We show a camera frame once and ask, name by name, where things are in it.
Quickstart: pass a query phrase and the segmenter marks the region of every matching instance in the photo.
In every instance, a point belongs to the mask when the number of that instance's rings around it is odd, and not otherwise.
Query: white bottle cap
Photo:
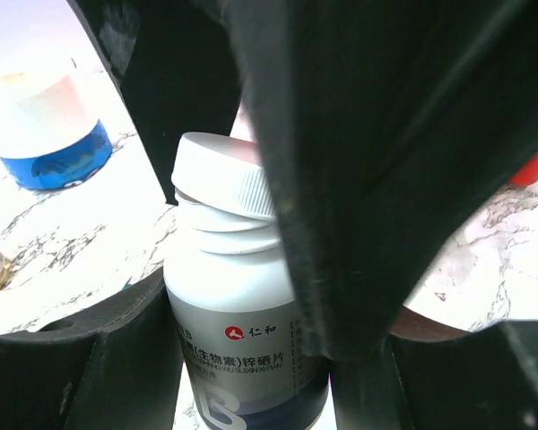
[[[253,142],[209,133],[181,136],[171,180],[189,197],[252,219],[275,214]]]

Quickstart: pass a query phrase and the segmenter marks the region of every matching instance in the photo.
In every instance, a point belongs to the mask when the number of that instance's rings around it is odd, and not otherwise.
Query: blue jar
[[[112,145],[70,73],[32,71],[0,78],[0,160],[31,190],[77,185],[102,168]]]

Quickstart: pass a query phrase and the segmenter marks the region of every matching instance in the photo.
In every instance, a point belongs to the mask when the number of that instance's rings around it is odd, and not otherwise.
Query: red object
[[[239,327],[231,325],[230,327],[225,329],[225,336],[227,336],[231,340],[241,340],[245,338],[245,333]]]
[[[538,181],[538,153],[510,179],[510,183],[517,186],[529,186],[536,181]]]

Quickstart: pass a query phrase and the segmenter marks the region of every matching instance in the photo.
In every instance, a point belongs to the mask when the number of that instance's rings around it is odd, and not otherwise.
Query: blue label stripe
[[[112,152],[101,121],[78,142],[28,159],[1,158],[19,186],[31,190],[56,190],[71,183],[85,181],[102,168]]]
[[[247,423],[247,430],[304,430],[321,413],[328,395],[328,382],[329,375],[324,369],[296,396],[279,406],[255,414],[239,416]],[[221,430],[204,417],[199,402],[195,404],[205,423],[213,430]],[[210,410],[210,413],[220,422],[230,424],[230,420],[222,413],[214,409]]]

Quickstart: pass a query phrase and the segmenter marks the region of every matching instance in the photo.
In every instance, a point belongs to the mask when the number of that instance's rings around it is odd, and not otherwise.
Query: blue container base
[[[111,142],[101,121],[78,142],[39,157],[1,160],[22,188],[56,191],[84,183],[108,162]]]

